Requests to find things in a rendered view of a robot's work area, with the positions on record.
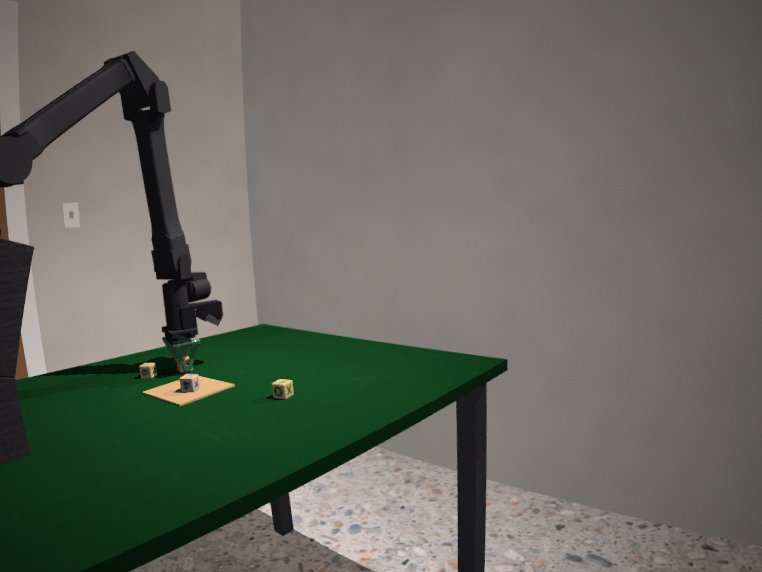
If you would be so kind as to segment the beige letter block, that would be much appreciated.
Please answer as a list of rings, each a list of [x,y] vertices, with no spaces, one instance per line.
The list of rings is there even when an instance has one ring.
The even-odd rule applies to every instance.
[[[287,399],[294,395],[292,380],[279,379],[272,383],[273,398]]]
[[[144,363],[139,369],[141,378],[153,378],[157,375],[156,363]]]
[[[189,359],[190,359],[190,358],[189,358],[188,356],[186,356],[186,357],[183,357],[183,359],[184,359],[184,361],[185,361],[186,365],[188,365],[188,362],[189,362]],[[180,362],[179,362],[179,360],[178,360],[178,359],[176,359],[176,361],[177,361],[177,368],[178,368],[178,370],[179,370],[180,372],[184,372],[183,368],[182,368],[182,367],[181,367],[181,365],[180,365]]]
[[[180,378],[182,392],[195,392],[200,388],[198,374],[186,374]]]

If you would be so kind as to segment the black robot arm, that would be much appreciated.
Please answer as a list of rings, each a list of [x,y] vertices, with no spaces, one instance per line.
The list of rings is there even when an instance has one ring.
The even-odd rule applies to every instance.
[[[189,246],[177,213],[164,132],[165,113],[171,111],[168,87],[135,51],[110,58],[104,64],[0,136],[0,188],[23,184],[33,158],[119,92],[124,120],[132,120],[137,140],[152,227],[154,272],[156,279],[169,280],[162,285],[164,306],[206,299],[211,285],[205,272],[191,272]],[[146,107],[150,109],[139,112]],[[223,316],[222,302],[191,303],[180,308],[180,314],[182,330],[197,328],[196,317],[218,326]]]

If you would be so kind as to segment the peach flat mat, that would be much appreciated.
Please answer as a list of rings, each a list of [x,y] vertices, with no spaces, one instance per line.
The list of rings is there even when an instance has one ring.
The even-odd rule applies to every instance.
[[[174,404],[183,406],[185,404],[194,402],[204,397],[213,395],[223,390],[232,388],[235,384],[218,381],[206,377],[199,376],[200,388],[195,392],[182,392],[180,388],[180,380],[168,383],[147,391],[142,394]]]

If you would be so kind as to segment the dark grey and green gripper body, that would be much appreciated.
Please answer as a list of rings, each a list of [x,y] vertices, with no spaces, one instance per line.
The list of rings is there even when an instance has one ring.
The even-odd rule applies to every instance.
[[[198,335],[198,328],[182,330],[180,308],[188,306],[189,303],[177,307],[165,306],[166,324],[168,328],[163,326],[162,332],[165,332],[165,340],[171,345],[191,342],[190,338],[194,338],[196,337],[195,335]],[[178,338],[180,338],[179,333],[183,333],[180,336],[185,336],[186,338],[178,340]]]

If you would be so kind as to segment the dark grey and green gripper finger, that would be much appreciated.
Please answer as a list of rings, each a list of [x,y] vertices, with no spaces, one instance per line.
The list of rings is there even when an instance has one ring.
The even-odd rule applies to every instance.
[[[185,372],[191,371],[193,363],[194,363],[194,359],[195,359],[195,356],[196,356],[196,353],[197,353],[198,348],[199,348],[199,345],[200,345],[200,340],[199,339],[191,340],[191,342],[188,342],[188,343],[182,343],[182,344],[176,344],[176,345],[171,345],[170,344],[172,350],[174,351],[177,359],[179,360],[179,362],[180,362],[180,364],[181,364],[181,366],[182,366],[182,368],[184,369]],[[179,352],[179,350],[183,349],[183,348],[188,348],[188,347],[192,347],[192,351],[191,351],[189,363],[188,363],[188,365],[186,365],[184,360],[183,360],[183,358],[182,358],[182,356],[181,356],[181,354],[180,354],[180,352]]]
[[[186,337],[184,337],[184,336],[181,336],[181,337],[180,337],[180,338],[178,338],[178,339],[185,339],[185,338],[186,338]],[[167,346],[167,348],[168,348],[168,350],[170,351],[171,355],[173,356],[174,360],[176,361],[177,357],[176,357],[175,353],[173,352],[173,350],[171,349],[171,347],[170,347],[170,343],[169,343],[168,341],[166,341],[166,340],[165,340],[165,337],[163,337],[163,338],[162,338],[162,340],[163,340],[163,342],[165,343],[165,345]],[[188,348],[183,348],[183,349],[182,349],[182,357],[186,357],[186,354],[187,354],[187,350],[188,350]],[[177,361],[176,361],[176,363],[177,363]]]

